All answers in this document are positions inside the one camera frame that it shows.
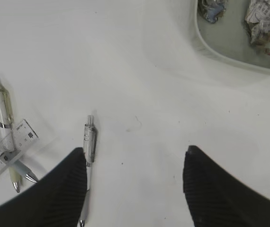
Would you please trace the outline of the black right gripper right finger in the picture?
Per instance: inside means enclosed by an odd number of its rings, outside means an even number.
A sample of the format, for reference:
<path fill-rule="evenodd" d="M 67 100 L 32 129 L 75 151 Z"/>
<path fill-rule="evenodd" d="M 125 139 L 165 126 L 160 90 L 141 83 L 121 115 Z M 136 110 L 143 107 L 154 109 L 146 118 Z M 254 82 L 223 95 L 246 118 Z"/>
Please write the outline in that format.
<path fill-rule="evenodd" d="M 233 177 L 199 147 L 188 147 L 182 177 L 194 226 L 270 227 L 270 199 Z"/>

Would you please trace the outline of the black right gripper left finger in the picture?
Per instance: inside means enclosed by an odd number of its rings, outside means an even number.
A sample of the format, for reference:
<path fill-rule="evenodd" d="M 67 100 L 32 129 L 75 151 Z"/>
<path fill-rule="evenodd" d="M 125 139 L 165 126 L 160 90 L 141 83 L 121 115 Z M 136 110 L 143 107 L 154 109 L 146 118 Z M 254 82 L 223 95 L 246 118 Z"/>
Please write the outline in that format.
<path fill-rule="evenodd" d="M 75 227 L 86 191 L 86 159 L 75 148 L 38 183 L 0 205 L 0 227 Z"/>

